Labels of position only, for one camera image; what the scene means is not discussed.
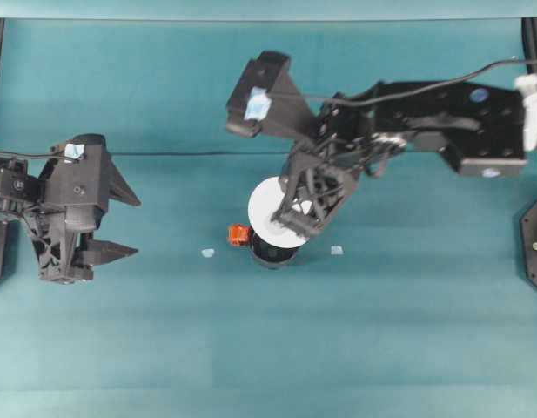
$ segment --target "blue circular sticker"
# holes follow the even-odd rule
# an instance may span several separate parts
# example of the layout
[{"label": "blue circular sticker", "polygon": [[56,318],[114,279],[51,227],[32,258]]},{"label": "blue circular sticker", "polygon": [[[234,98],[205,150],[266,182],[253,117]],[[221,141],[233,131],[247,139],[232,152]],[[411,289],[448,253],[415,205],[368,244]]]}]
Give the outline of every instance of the blue circular sticker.
[{"label": "blue circular sticker", "polygon": [[481,103],[487,99],[488,99],[488,90],[483,89],[483,88],[475,89],[469,95],[469,100],[471,100],[474,103]]}]

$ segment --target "small white piece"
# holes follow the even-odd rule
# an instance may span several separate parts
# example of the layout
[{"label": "small white piece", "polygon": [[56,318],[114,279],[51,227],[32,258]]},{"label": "small white piece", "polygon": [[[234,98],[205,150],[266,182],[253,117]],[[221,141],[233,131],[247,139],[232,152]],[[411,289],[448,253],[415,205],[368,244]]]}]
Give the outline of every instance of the small white piece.
[{"label": "small white piece", "polygon": [[245,120],[263,120],[268,115],[272,100],[266,96],[266,89],[253,87],[251,97],[247,102]]},{"label": "small white piece", "polygon": [[537,147],[537,74],[519,76],[515,86],[523,96],[526,118],[523,125],[523,148],[532,151]]},{"label": "small white piece", "polygon": [[[65,157],[80,159],[84,155],[84,144],[67,144],[65,146]],[[70,164],[71,161],[65,160],[65,163]]]},{"label": "small white piece", "polygon": [[211,259],[216,253],[216,250],[214,250],[213,248],[205,248],[201,251],[201,253],[205,259]]},{"label": "small white piece", "polygon": [[344,255],[344,249],[342,246],[331,246],[330,255]]}]

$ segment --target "white tape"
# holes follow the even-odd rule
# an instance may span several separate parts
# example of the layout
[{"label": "white tape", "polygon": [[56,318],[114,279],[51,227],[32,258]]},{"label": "white tape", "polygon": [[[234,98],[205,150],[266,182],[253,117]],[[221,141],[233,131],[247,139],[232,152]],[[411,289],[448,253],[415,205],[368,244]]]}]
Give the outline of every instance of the white tape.
[{"label": "white tape", "polygon": [[80,159],[84,155],[84,144],[67,144],[65,146],[65,157]]},{"label": "white tape", "polygon": [[266,96],[266,89],[253,87],[251,97],[247,102],[245,120],[263,120],[268,115],[272,101]]}]

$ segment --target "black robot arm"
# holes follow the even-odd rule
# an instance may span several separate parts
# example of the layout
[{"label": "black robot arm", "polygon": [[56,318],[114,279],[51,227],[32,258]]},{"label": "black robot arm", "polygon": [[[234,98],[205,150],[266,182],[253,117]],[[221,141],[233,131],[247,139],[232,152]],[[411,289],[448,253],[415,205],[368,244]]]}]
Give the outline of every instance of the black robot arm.
[{"label": "black robot arm", "polygon": [[80,135],[51,147],[39,177],[28,174],[22,157],[0,158],[0,222],[23,223],[42,280],[91,280],[94,266],[137,252],[94,239],[110,199],[140,205],[111,161],[102,135]]}]

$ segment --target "white connector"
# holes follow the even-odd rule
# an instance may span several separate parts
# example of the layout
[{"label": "white connector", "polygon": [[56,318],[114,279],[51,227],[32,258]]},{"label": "white connector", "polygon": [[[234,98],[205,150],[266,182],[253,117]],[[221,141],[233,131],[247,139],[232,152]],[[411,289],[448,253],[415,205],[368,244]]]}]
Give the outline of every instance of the white connector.
[{"label": "white connector", "polygon": [[523,148],[532,151],[537,147],[537,74],[519,76],[515,87],[523,96],[526,118],[523,126]]}]

